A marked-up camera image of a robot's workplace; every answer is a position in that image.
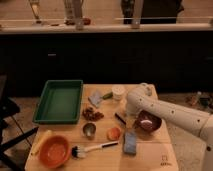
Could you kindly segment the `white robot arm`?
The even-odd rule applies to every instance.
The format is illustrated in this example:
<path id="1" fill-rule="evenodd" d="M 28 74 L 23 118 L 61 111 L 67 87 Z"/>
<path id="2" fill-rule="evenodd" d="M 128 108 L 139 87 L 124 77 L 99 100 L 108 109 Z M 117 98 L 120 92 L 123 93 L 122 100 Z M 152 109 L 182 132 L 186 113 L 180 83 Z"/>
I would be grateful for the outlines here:
<path id="1" fill-rule="evenodd" d="M 213 115 L 155 99 L 146 83 L 130 89 L 126 95 L 126 114 L 137 115 L 141 111 L 169 121 L 202 139 L 206 144 L 202 171 L 213 171 Z"/>

